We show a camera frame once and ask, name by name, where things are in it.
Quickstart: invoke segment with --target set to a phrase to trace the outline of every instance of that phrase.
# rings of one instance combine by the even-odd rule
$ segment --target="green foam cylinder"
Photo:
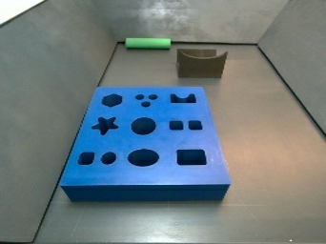
[[[169,39],[169,38],[126,38],[126,47],[129,49],[167,50],[171,47],[171,39]]]

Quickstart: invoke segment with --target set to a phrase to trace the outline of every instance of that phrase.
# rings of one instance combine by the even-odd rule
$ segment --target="hexagon-shaped hole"
[[[118,94],[106,95],[102,99],[102,104],[113,108],[123,102],[123,97]]]

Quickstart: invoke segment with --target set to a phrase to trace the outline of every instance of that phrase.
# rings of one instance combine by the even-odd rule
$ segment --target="brown curved block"
[[[177,51],[179,78],[221,78],[229,52],[217,56],[217,50]]]

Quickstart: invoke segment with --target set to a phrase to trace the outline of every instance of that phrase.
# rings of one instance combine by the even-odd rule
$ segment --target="gray floor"
[[[222,79],[178,79],[177,48],[229,51]],[[39,243],[326,242],[326,147],[257,46],[119,45],[102,86],[204,86],[232,188],[224,202],[71,203],[59,188]]]

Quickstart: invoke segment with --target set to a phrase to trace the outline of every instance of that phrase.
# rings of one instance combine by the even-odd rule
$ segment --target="circular hole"
[[[143,103],[142,103],[142,106],[143,106],[145,108],[147,108],[147,107],[150,106],[150,102],[143,102]]]
[[[131,124],[131,130],[138,134],[150,134],[154,132],[157,124],[151,118],[138,118]]]
[[[149,96],[149,99],[150,99],[150,100],[155,100],[155,99],[158,99],[158,95],[151,94],[151,95]]]
[[[114,152],[106,153],[101,158],[103,164],[113,164],[113,163],[115,163],[117,159],[118,159],[118,157]]]
[[[146,167],[157,163],[158,158],[158,153],[154,150],[142,149],[134,151],[129,155],[127,160],[135,166]]]
[[[145,99],[145,96],[142,94],[138,94],[135,97],[137,97],[138,100]]]

